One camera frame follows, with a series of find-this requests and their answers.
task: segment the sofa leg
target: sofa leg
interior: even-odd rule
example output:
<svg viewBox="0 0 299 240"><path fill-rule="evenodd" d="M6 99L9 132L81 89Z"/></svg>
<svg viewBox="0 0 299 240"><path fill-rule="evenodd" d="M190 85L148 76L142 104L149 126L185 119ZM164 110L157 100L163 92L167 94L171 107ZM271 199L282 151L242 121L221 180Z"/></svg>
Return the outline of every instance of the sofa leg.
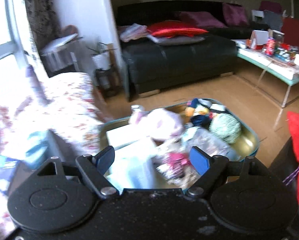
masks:
<svg viewBox="0 0 299 240"><path fill-rule="evenodd" d="M227 76L231 76L231 75L234 75L234 72L223 73L223 74L220 74L219 76L220 77L227 77Z"/></svg>
<svg viewBox="0 0 299 240"><path fill-rule="evenodd" d="M149 97L149 96L152 96L152 95L159 94L159 92L160 92L159 89L155 89L155 90L152 90L152 91L148 91L148 92L145 92L145 93L138 94L138 96L140 98L146 98L146 97Z"/></svg>

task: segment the floral bedspread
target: floral bedspread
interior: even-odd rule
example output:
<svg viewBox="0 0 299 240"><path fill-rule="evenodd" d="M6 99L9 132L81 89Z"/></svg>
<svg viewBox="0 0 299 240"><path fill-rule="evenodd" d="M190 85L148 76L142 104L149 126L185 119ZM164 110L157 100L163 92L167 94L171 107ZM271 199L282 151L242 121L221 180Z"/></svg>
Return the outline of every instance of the floral bedspread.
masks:
<svg viewBox="0 0 299 240"><path fill-rule="evenodd" d="M71 143L77 155L99 152L99 127L112 120L104 111L105 103L99 92L94 91L89 75L62 73L44 84L51 103L42 107L30 97L14 116L8 108L0 106L0 154L22 159L22 136L29 131L53 129L65 141ZM13 229L7 212L6 197L0 193L0 240Z"/></svg>

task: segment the coffee table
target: coffee table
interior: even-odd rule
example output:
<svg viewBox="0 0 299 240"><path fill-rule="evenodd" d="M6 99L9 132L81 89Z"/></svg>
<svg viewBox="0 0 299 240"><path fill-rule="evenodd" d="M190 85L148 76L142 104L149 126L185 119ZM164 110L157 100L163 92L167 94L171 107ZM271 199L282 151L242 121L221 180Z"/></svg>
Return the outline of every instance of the coffee table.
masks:
<svg viewBox="0 0 299 240"><path fill-rule="evenodd" d="M296 98L287 102L289 93L291 91L291 87L299 83L299 74L296 73L296 70L293 67L281 61L278 61L275 58L267 57L266 55L262 54L259 51L255 51L251 49L238 49L237 56L263 69L263 72L260 75L255 87L261 90L267 96L269 96L281 108L284 108L287 105L299 99L299 96L297 96ZM263 78L266 72L271 73L273 76L279 78L281 81L285 82L288 85L283 102L279 102L276 98L271 96L265 90L258 87L261 79Z"/></svg>

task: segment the window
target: window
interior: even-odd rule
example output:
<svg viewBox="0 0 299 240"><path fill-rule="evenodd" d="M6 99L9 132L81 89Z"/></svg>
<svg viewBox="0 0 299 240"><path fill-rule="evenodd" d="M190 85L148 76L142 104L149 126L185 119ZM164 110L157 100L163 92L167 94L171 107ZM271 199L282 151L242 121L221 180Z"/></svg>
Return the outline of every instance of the window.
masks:
<svg viewBox="0 0 299 240"><path fill-rule="evenodd" d="M13 0L0 0L0 105L16 108L26 97L26 65Z"/></svg>

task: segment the window frame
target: window frame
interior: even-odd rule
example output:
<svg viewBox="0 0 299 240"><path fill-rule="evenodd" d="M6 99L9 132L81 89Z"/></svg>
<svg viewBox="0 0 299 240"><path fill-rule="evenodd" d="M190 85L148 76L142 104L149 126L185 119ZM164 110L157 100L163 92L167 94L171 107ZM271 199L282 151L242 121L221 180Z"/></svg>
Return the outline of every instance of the window frame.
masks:
<svg viewBox="0 0 299 240"><path fill-rule="evenodd" d="M21 43L20 35L18 32L16 17L14 11L13 0L4 0L5 2L5 14L8 23L8 31L11 37L11 41L0 45L0 59L5 58L8 55L14 54L17 66L24 68L28 65L26 55Z"/></svg>

